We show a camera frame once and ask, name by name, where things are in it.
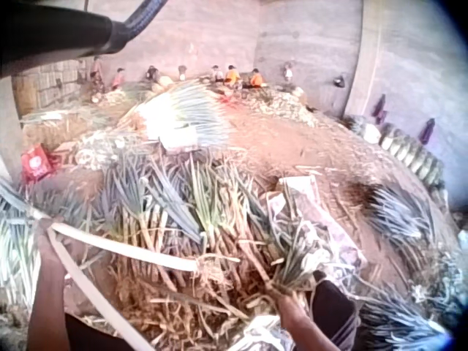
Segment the dried plant debris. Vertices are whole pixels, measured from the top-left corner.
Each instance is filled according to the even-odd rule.
[[[122,154],[148,155],[153,151],[150,143],[136,132],[98,130],[84,135],[75,146],[77,165],[92,170],[107,169]]]
[[[390,285],[379,289],[365,284],[371,288],[368,296],[351,296],[363,303],[356,340],[365,350],[439,350],[450,338],[440,324],[424,317]]]
[[[452,328],[466,303],[467,288],[456,261],[437,243],[429,204],[393,184],[374,189],[369,210],[369,221],[407,264],[413,301]]]
[[[376,231],[400,253],[411,274],[427,266],[423,247],[433,247],[436,241],[427,201],[410,194],[398,184],[375,186],[367,216]]]
[[[123,227],[130,230],[116,237],[146,246],[144,240],[132,241],[146,230],[155,250],[196,257],[200,264],[194,275],[118,259],[122,312],[158,348],[228,348],[255,316],[276,314],[264,292],[266,282],[277,279],[303,288],[313,269],[330,262],[326,230],[299,216],[295,222],[287,216],[270,222],[253,178],[227,160],[194,153],[152,157],[144,162],[147,168],[126,163],[122,165],[129,169],[116,171],[113,181],[121,184],[116,194],[128,213],[118,222],[127,221]],[[142,178],[148,181],[142,184]],[[150,209],[148,198],[154,201]],[[251,226],[258,216],[264,224]],[[299,228],[280,250],[271,231],[263,229],[272,225],[283,235],[287,227]],[[272,265],[278,258],[286,263]]]

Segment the gray wall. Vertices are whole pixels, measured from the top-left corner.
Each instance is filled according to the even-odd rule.
[[[126,20],[141,0],[90,0],[89,11],[114,20]],[[104,60],[105,80],[117,68],[127,80],[141,79],[152,64],[165,74],[187,76],[209,72],[218,64],[251,70],[257,44],[260,6],[257,0],[169,0],[153,22],[135,40]]]
[[[366,112],[387,95],[388,122],[412,136],[429,118],[428,149],[445,163],[450,204],[468,205],[468,55],[433,1],[383,1],[382,38]]]
[[[0,80],[0,106],[0,176],[17,180],[23,136],[10,77]]]
[[[282,81],[293,61],[293,82],[308,103],[333,116],[346,105],[361,40],[361,0],[263,0],[254,65],[267,80]],[[346,88],[333,79],[344,73]]]

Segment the black hose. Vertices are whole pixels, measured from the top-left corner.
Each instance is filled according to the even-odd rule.
[[[127,41],[141,33],[166,3],[167,0],[145,0],[125,21]]]
[[[148,4],[150,2],[152,2],[153,0],[145,0],[143,1],[140,6],[130,15],[130,17],[127,18],[127,20],[125,21],[125,25],[127,27],[131,27],[132,24],[135,22],[135,18],[138,18],[142,12],[144,12],[146,10],[146,7],[148,6]]]

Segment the worker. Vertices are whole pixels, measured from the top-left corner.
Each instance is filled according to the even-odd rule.
[[[41,219],[34,229],[41,265],[27,350],[132,350],[123,339],[101,333],[64,312],[66,271],[49,242],[47,230],[52,223],[52,219]],[[299,350],[351,350],[358,322],[354,303],[322,272],[315,271],[314,278],[318,285],[312,302],[313,321],[294,296],[278,287],[267,289],[276,301],[282,326]]]
[[[91,101],[98,103],[101,101],[102,95],[105,93],[105,85],[99,70],[91,72]]]
[[[112,81],[112,90],[117,90],[121,87],[122,83],[124,82],[124,70],[123,68],[117,69],[117,74]]]
[[[228,67],[228,69],[229,70],[226,73],[224,84],[231,88],[236,88],[241,82],[241,76],[239,75],[238,70],[232,64]]]
[[[435,126],[436,120],[434,118],[430,118],[426,122],[426,125],[424,126],[423,130],[421,130],[421,133],[419,133],[419,141],[421,142],[421,144],[427,145],[429,143]]]
[[[91,77],[91,75],[93,73],[99,73],[99,76],[102,79],[102,62],[101,62],[101,58],[99,56],[94,57],[93,66],[91,67],[91,72],[90,72],[89,76]]]
[[[293,65],[290,62],[286,62],[284,64],[284,80],[286,80],[288,83],[292,80],[293,78],[293,71],[292,71]]]
[[[181,81],[181,82],[184,82],[185,81],[185,78],[186,78],[186,72],[187,72],[187,67],[184,66],[184,65],[181,65],[178,67],[178,79]]]
[[[293,294],[275,287],[267,289],[276,302],[282,327],[291,335],[297,350],[350,351],[359,326],[358,310],[322,271],[313,275],[317,286],[310,303],[311,315]]]
[[[224,75],[222,74],[222,71],[219,69],[219,66],[217,64],[215,64],[211,68],[210,80],[213,83],[222,83],[224,81]]]
[[[146,79],[152,83],[158,83],[159,77],[161,77],[161,74],[155,66],[150,66],[146,71]]]
[[[260,71],[257,69],[257,68],[254,68],[254,70],[252,71],[252,73],[254,74],[252,76],[252,78],[250,78],[250,86],[249,87],[252,87],[252,88],[259,88],[262,86],[263,84],[263,77],[262,75],[260,74]]]

